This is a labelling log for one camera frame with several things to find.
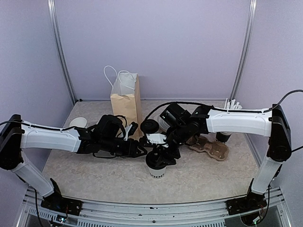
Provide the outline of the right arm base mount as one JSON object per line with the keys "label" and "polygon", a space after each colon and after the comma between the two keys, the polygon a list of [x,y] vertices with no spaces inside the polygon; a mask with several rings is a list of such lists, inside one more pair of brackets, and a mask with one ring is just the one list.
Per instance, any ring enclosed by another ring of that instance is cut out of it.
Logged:
{"label": "right arm base mount", "polygon": [[228,214],[235,215],[266,207],[267,202],[264,194],[256,194],[249,189],[245,196],[227,200],[226,206]]}

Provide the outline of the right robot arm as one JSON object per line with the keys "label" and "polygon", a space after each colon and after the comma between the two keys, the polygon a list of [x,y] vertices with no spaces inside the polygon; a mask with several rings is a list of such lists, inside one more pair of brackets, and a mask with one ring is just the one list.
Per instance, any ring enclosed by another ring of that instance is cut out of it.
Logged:
{"label": "right robot arm", "polygon": [[245,209],[254,209],[261,201],[260,195],[265,193],[292,154],[291,130],[282,107],[235,110],[197,104],[190,113],[182,107],[182,102],[164,103],[164,106],[160,118],[171,129],[163,144],[166,150],[176,150],[195,134],[241,133],[249,142],[261,136],[268,140],[258,173],[251,182],[250,193],[242,199]]}

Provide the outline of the white paper coffee cup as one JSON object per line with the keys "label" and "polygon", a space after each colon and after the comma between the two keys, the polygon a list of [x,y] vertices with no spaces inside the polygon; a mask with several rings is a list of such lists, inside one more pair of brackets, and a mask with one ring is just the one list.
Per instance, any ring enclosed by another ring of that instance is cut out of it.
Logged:
{"label": "white paper coffee cup", "polygon": [[156,143],[157,142],[157,134],[156,133],[144,133],[144,136],[148,143]]}

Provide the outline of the brown paper bag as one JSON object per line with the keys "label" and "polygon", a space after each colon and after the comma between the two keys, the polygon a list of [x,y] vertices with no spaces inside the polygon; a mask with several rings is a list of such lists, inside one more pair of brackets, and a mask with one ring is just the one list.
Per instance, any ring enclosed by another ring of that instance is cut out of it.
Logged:
{"label": "brown paper bag", "polygon": [[[112,69],[116,75],[114,82],[107,76],[108,68]],[[127,70],[116,71],[110,65],[104,67],[103,73],[111,85],[110,101],[113,113],[124,116],[128,124],[135,122],[140,125],[143,117],[139,74],[130,73]]]}

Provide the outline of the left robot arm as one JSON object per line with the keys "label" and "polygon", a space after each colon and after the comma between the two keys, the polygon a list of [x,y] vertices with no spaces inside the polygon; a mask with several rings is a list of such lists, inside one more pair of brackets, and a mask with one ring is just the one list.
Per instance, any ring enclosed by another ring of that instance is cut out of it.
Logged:
{"label": "left robot arm", "polygon": [[47,199],[56,210],[66,206],[57,183],[46,178],[22,154],[23,149],[57,149],[76,154],[109,153],[110,158],[137,158],[145,156],[147,150],[132,139],[138,128],[135,122],[124,126],[121,116],[103,115],[99,122],[88,128],[72,126],[54,128],[32,124],[13,115],[0,133],[0,167],[14,172],[20,179],[32,186]]}

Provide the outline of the cardboard cup carrier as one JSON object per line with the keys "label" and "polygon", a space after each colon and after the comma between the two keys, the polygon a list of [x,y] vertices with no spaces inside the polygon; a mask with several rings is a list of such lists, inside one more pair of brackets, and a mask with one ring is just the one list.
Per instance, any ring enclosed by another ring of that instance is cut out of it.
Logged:
{"label": "cardboard cup carrier", "polygon": [[210,141],[204,136],[193,136],[185,143],[191,150],[197,153],[207,153],[217,161],[225,161],[229,154],[229,148],[223,143]]}

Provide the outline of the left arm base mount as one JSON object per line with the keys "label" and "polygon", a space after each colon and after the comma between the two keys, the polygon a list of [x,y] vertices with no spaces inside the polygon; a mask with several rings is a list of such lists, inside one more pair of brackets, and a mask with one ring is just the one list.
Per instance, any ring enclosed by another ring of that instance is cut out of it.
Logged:
{"label": "left arm base mount", "polygon": [[82,201],[63,197],[55,180],[52,178],[50,180],[53,184],[53,193],[47,197],[43,197],[41,207],[65,213],[66,215],[79,216],[82,208]]}

